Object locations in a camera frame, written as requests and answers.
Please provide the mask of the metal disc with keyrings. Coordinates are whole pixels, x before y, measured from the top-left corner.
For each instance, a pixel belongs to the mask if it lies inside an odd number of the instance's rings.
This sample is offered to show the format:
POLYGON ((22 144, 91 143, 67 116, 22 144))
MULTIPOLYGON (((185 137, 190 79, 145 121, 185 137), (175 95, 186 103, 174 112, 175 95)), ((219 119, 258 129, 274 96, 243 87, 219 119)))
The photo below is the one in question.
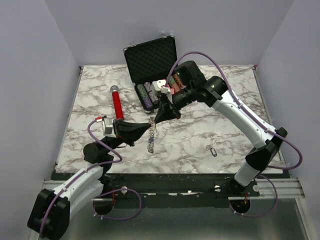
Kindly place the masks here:
POLYGON ((151 154, 154 153, 154 148, 155 148, 155 132, 153 128, 153 123, 154 123, 154 118, 150 117, 148 120, 150 124, 150 128, 148 129, 148 145, 147 145, 147 151, 151 154))

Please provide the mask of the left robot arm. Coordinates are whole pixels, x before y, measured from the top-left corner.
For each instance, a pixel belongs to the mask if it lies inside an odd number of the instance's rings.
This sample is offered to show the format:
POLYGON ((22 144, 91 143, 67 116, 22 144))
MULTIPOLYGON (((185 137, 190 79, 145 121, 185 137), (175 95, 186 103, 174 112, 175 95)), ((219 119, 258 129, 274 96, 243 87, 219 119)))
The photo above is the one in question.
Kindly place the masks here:
POLYGON ((107 197, 111 185, 101 180, 113 164, 123 161, 116 151, 121 144, 131 147, 151 127, 150 123, 132 123, 122 119, 97 117, 87 127, 94 142, 83 148, 86 165, 52 190, 42 189, 36 197, 27 227, 40 238, 59 240, 71 218, 96 196, 107 197))

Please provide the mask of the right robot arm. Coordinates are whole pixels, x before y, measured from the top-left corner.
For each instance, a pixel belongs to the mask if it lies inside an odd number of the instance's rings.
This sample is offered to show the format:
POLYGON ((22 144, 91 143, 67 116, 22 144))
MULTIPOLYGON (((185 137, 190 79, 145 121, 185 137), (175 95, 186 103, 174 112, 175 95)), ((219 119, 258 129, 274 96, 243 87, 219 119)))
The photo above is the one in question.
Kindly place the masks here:
POLYGON ((234 195, 243 195, 248 190, 248 184, 268 167, 288 132, 263 121, 228 89, 221 77, 206 79, 193 60, 178 65, 174 71, 184 86, 180 91, 172 93, 165 86, 164 79, 151 84, 152 92, 160 101, 155 124, 179 119, 180 110, 193 102, 205 103, 228 118, 253 145, 230 183, 230 191, 234 195))

